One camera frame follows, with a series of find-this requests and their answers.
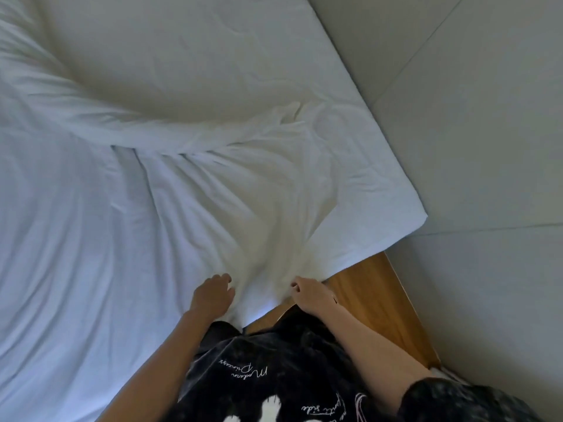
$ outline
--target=bed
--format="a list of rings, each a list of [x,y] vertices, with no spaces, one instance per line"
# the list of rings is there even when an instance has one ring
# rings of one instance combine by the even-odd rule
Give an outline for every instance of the bed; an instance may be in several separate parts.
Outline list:
[[[0,0],[0,419],[94,421],[225,319],[426,214],[307,0]]]

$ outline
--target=white bed sheet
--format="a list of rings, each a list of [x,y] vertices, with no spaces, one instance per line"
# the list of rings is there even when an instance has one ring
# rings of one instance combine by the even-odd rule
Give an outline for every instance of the white bed sheet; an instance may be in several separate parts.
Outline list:
[[[424,222],[306,0],[40,1],[77,80],[143,115],[323,110],[162,155],[86,141],[0,80],[0,420],[94,420],[213,273],[232,274],[242,326],[294,275],[327,278]]]

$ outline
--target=white blanket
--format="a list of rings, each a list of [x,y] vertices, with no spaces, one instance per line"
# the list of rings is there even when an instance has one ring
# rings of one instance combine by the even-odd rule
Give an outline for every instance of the white blanket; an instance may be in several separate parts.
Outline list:
[[[243,326],[424,222],[306,0],[32,1],[0,0],[0,420],[94,420],[213,273]]]

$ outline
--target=black t-shirt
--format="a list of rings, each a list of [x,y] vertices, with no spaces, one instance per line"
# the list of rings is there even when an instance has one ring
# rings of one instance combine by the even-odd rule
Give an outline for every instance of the black t-shirt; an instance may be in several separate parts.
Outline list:
[[[222,341],[199,357],[164,421],[540,421],[523,401],[499,390],[441,379],[415,383],[398,416],[390,416],[328,329],[306,314],[298,319]]]

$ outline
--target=shirt sleeve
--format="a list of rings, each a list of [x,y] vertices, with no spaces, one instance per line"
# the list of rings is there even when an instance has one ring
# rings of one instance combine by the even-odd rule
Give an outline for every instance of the shirt sleeve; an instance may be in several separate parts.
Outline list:
[[[543,422],[524,401],[501,390],[434,378],[409,388],[398,418],[404,422]]]

